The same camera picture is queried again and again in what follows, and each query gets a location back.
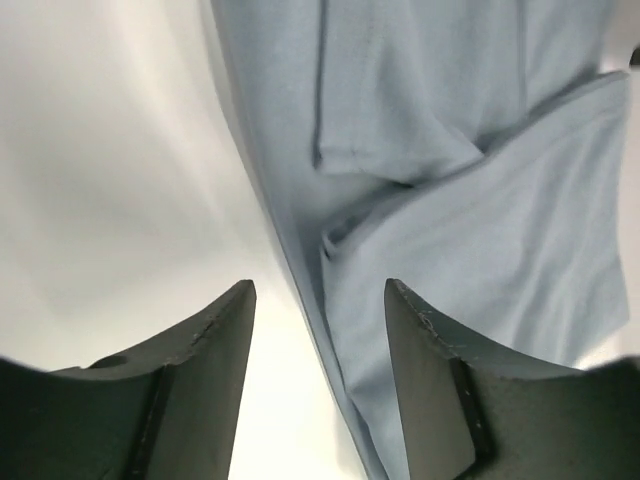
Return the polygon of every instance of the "folded fabric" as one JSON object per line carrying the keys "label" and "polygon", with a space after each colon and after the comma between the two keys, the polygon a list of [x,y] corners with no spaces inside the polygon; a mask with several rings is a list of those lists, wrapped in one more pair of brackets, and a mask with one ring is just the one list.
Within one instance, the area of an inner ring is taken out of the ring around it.
{"label": "folded fabric", "polygon": [[382,291],[398,277],[570,364],[626,319],[613,2],[216,0],[255,168],[367,474],[408,478]]}

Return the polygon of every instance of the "light blue fabric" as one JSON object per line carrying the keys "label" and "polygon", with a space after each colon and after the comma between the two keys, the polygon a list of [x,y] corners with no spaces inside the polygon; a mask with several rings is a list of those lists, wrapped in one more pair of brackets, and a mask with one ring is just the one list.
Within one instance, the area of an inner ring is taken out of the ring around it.
{"label": "light blue fabric", "polygon": [[408,469],[382,290],[570,364],[626,320],[608,0],[215,0],[254,167],[370,478]]}

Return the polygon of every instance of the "garment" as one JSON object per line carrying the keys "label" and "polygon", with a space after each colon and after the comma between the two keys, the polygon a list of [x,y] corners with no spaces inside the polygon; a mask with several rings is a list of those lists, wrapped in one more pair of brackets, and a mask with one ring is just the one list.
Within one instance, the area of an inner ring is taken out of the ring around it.
{"label": "garment", "polygon": [[408,478],[384,280],[571,364],[627,317],[607,0],[214,0],[242,123],[370,478]]}

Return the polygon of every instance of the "white surface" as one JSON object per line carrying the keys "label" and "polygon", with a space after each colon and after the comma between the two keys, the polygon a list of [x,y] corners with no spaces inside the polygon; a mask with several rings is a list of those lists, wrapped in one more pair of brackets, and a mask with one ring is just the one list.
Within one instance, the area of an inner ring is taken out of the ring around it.
{"label": "white surface", "polygon": [[[364,478],[219,108],[208,1],[51,5],[0,2],[0,353],[88,365],[253,278],[231,478]],[[620,230],[636,323],[600,359],[640,351],[629,142]]]}

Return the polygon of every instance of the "light blue cloth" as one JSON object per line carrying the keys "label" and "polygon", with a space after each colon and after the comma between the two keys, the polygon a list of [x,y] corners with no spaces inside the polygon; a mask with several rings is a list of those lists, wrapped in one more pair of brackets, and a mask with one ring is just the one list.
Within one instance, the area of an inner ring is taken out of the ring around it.
{"label": "light blue cloth", "polygon": [[570,364],[627,317],[608,0],[215,0],[241,120],[370,478],[408,469],[382,291]]}

